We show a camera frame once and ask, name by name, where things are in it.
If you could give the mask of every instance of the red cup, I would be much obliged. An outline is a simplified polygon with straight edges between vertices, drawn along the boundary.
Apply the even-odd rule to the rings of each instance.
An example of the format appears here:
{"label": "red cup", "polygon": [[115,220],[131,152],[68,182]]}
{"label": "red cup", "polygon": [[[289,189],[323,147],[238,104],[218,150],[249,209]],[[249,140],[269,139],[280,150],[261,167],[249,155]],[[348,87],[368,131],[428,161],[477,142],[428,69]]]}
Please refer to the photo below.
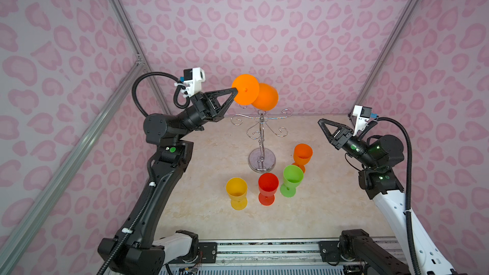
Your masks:
{"label": "red cup", "polygon": [[260,194],[258,200],[262,205],[269,206],[275,201],[275,193],[278,189],[278,178],[273,173],[265,173],[258,179]]}

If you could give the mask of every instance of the metal grille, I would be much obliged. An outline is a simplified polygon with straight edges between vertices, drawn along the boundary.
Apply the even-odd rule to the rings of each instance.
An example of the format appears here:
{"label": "metal grille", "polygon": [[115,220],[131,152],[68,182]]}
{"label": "metal grille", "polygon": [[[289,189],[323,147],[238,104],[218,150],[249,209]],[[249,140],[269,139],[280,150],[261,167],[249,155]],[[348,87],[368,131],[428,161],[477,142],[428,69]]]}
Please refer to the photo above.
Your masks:
{"label": "metal grille", "polygon": [[[178,275],[178,268],[171,268]],[[168,275],[162,268],[159,275]],[[343,266],[202,266],[197,275],[345,275]]]}

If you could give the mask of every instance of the white plastic part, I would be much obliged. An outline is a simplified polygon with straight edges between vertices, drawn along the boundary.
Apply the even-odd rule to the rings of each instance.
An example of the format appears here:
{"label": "white plastic part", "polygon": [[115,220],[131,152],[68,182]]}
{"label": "white plastic part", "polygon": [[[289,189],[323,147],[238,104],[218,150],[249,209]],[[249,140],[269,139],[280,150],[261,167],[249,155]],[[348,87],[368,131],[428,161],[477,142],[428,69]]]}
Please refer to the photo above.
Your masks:
{"label": "white plastic part", "polygon": [[165,247],[165,261],[163,262],[165,265],[177,257],[188,254],[192,245],[192,237],[177,232],[173,236],[153,241],[153,245]]}
{"label": "white plastic part", "polygon": [[368,120],[370,120],[370,117],[360,117],[360,114],[362,113],[362,108],[363,106],[361,105],[355,105],[353,107],[353,113],[351,113],[352,116],[357,117],[357,121],[355,122],[355,130],[353,131],[354,136],[357,134],[358,131],[363,131],[368,124]]}
{"label": "white plastic part", "polygon": [[[414,274],[411,255],[409,254],[409,245],[407,243],[406,216],[404,215],[405,200],[405,194],[399,190],[391,190],[387,194],[379,193],[373,199],[375,205],[389,223],[394,235],[396,235],[409,265],[409,271],[411,274]],[[450,269],[454,269],[454,267],[443,257],[442,253],[440,253],[433,241],[431,241],[425,228],[421,225],[418,217],[416,217],[412,210],[411,223],[421,274],[427,275],[429,271],[433,271],[435,274],[452,274]]]}
{"label": "white plastic part", "polygon": [[205,71],[200,67],[192,68],[192,79],[183,81],[187,88],[182,89],[180,92],[184,97],[190,98],[202,90],[202,82],[205,82]]}

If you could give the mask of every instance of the green cup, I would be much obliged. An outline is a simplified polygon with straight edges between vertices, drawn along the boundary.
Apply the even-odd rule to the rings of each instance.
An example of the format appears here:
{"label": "green cup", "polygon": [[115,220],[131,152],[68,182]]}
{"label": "green cup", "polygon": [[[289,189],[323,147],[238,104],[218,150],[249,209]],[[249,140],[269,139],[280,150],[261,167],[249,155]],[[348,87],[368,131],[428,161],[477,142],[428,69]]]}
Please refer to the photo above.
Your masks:
{"label": "green cup", "polygon": [[302,169],[290,165],[284,169],[284,183],[280,186],[280,193],[286,198],[291,198],[295,195],[295,188],[301,184],[304,178]]}

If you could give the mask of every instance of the yellow cup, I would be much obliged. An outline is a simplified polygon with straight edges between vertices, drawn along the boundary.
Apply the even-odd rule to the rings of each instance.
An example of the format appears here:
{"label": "yellow cup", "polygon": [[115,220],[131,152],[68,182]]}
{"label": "yellow cup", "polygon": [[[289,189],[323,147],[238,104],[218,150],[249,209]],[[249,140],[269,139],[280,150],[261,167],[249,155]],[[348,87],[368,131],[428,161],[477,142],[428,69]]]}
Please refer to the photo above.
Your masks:
{"label": "yellow cup", "polygon": [[248,204],[246,193],[248,185],[243,179],[235,177],[230,179],[226,184],[226,192],[231,199],[231,206],[237,211],[245,209]]}

